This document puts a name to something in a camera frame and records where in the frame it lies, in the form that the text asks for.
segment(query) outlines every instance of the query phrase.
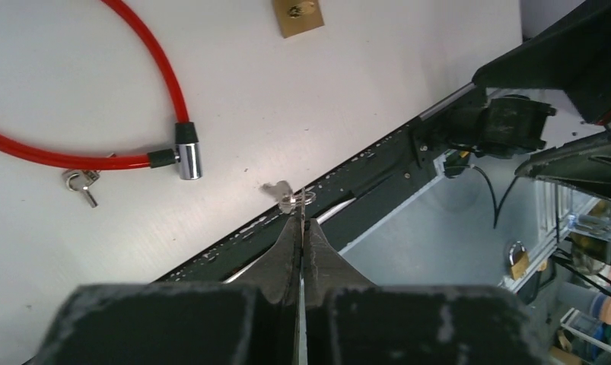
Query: brass padlock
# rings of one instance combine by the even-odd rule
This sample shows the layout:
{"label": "brass padlock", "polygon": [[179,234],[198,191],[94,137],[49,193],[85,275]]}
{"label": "brass padlock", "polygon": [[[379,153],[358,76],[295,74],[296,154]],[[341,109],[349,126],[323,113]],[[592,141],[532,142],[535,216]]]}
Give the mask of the brass padlock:
{"label": "brass padlock", "polygon": [[515,242],[509,249],[509,263],[511,264],[511,278],[518,280],[525,275],[529,268],[529,254],[520,242]]}

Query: red cable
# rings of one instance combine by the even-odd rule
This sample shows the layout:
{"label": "red cable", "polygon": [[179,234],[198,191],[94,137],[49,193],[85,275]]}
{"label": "red cable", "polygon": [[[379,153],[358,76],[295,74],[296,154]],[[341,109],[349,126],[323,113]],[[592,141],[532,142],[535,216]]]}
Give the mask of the red cable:
{"label": "red cable", "polygon": [[166,82],[170,99],[173,101],[173,107],[175,108],[175,116],[178,123],[189,122],[189,112],[186,110],[186,104],[184,103],[184,96],[182,95],[182,89],[180,83],[177,82],[173,68],[168,62],[164,50],[160,46],[160,43],[155,39],[155,36],[146,27],[146,24],[140,19],[135,12],[128,7],[122,0],[101,0],[104,4],[110,6],[128,25],[137,33],[142,42],[148,48],[148,51],[153,56],[153,59],[158,64],[164,82]]}
{"label": "red cable", "polygon": [[[122,0],[101,0],[110,6],[142,39],[148,51],[157,63],[164,81],[166,82],[170,98],[173,101],[178,122],[188,122],[189,114],[177,82],[173,69],[151,31],[141,19]],[[128,157],[81,157],[67,154],[58,154],[34,148],[18,141],[0,135],[0,151],[12,156],[35,163],[61,168],[74,168],[81,170],[127,170],[151,165],[148,155]]]}

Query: key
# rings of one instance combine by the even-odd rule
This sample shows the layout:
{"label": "key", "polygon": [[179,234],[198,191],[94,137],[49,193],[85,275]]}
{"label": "key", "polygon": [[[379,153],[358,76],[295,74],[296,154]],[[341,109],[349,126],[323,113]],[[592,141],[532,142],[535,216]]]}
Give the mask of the key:
{"label": "key", "polygon": [[294,194],[289,183],[284,180],[277,182],[276,185],[263,184],[260,191],[274,198],[278,203],[278,208],[285,214],[291,214],[299,205],[302,213],[305,205],[311,204],[317,198],[314,192],[306,192],[305,190]]}
{"label": "key", "polygon": [[80,192],[85,200],[88,202],[91,208],[96,208],[99,204],[95,200],[94,196],[90,193],[90,185],[92,185],[99,175],[87,174],[81,170],[71,170],[64,173],[65,185],[68,190],[73,192]]}

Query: black cable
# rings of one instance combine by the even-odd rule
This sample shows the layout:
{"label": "black cable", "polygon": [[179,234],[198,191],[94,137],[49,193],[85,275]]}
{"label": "black cable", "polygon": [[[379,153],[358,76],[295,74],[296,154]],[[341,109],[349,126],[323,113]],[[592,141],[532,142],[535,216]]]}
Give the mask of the black cable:
{"label": "black cable", "polygon": [[601,293],[607,295],[608,297],[611,297],[611,292],[609,292],[605,287],[602,287],[599,284],[595,283],[592,279],[590,279],[587,276],[581,274],[576,268],[572,267],[570,260],[568,260],[566,258],[563,258],[563,257],[558,257],[558,256],[552,256],[552,260],[554,260],[555,263],[559,264],[563,268],[568,269],[572,274],[578,276],[581,280],[583,280],[583,281],[587,282],[589,285],[595,287]]}
{"label": "black cable", "polygon": [[530,280],[534,280],[535,281],[535,284],[533,285],[533,289],[531,291],[531,295],[528,298],[521,298],[520,299],[520,300],[522,300],[523,303],[525,303],[525,305],[527,305],[527,306],[530,305],[538,297],[538,293],[540,292],[540,278],[541,278],[541,276],[543,276],[543,273],[541,271],[538,271],[536,274],[533,275],[532,278],[530,278]]}
{"label": "black cable", "polygon": [[547,285],[550,285],[556,279],[556,276],[558,275],[558,273],[556,272],[556,264],[554,263],[554,260],[547,260],[547,265],[551,266],[551,268],[548,267],[547,269],[551,270],[552,273],[549,275],[549,278],[547,278],[547,280],[540,283],[540,286],[538,286],[538,291],[541,291]]}
{"label": "black cable", "polygon": [[480,173],[480,175],[482,175],[482,177],[485,178],[485,181],[488,186],[488,190],[491,193],[491,199],[493,201],[493,228],[495,229],[498,226],[498,218],[500,217],[500,210],[502,209],[502,205],[504,204],[504,201],[507,200],[507,197],[509,196],[509,192],[511,192],[511,188],[513,188],[514,185],[516,185],[516,181],[518,181],[518,176],[514,176],[514,179],[511,180],[511,183],[507,187],[507,190],[504,192],[504,195],[502,196],[502,200],[500,201],[500,205],[499,205],[498,200],[495,197],[495,191],[493,189],[493,184],[491,183],[491,180],[489,179],[488,175],[486,174],[486,172],[483,169],[477,166],[473,166],[473,165],[444,167],[444,170],[452,170],[452,169],[453,170],[454,169],[461,169],[461,170],[472,169]]}
{"label": "black cable", "polygon": [[[564,241],[568,241],[570,242],[572,245],[575,245],[576,242],[574,241],[574,239],[572,239],[571,237],[567,236],[566,238],[563,239]],[[571,253],[565,251],[564,249],[561,248],[557,248],[556,251],[554,253],[559,253],[565,257],[567,257],[569,259],[569,261],[571,262],[571,264],[574,264],[573,261],[573,256]],[[611,280],[608,279],[605,275],[601,275],[600,273],[595,274],[597,277],[599,277],[601,280],[605,281],[606,283],[608,283],[611,286]]]}
{"label": "black cable", "polygon": [[500,218],[500,210],[502,210],[502,205],[504,204],[504,201],[507,200],[507,197],[509,196],[509,192],[511,192],[511,189],[514,187],[514,185],[516,185],[516,181],[518,181],[518,176],[514,176],[514,179],[511,180],[511,183],[507,187],[507,191],[504,192],[504,195],[502,196],[502,199],[500,200],[500,205],[498,205],[498,211],[496,212],[493,218],[493,228],[494,229],[498,226],[498,218]]}

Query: white table surface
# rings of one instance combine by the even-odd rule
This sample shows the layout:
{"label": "white table surface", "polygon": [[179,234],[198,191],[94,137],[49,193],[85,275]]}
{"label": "white table surface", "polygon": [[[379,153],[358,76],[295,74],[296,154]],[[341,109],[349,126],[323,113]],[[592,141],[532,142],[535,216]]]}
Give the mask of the white table surface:
{"label": "white table surface", "polygon": [[[0,153],[0,364],[33,355],[77,285],[153,281],[467,83],[520,43],[517,0],[321,0],[284,40],[270,0],[129,0],[173,64],[204,178],[105,172],[99,208],[62,170]],[[149,54],[99,1],[0,0],[0,132],[103,156],[170,147]]]}

